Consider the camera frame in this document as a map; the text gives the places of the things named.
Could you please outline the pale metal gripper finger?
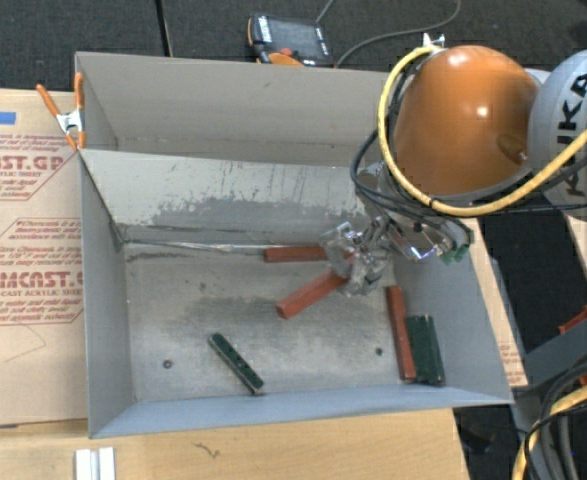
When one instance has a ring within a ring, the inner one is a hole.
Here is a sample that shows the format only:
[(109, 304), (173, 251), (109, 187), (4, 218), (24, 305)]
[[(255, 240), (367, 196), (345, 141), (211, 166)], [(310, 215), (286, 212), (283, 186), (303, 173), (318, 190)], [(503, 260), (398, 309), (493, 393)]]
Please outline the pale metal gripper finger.
[(353, 264), (357, 257), (357, 249), (351, 242), (353, 237), (354, 229), (348, 221), (327, 231), (320, 237), (320, 245), (333, 273), (342, 279), (351, 278)]
[(356, 252), (349, 258), (349, 267), (345, 294), (366, 295), (378, 286), (387, 270), (388, 258), (371, 252)]

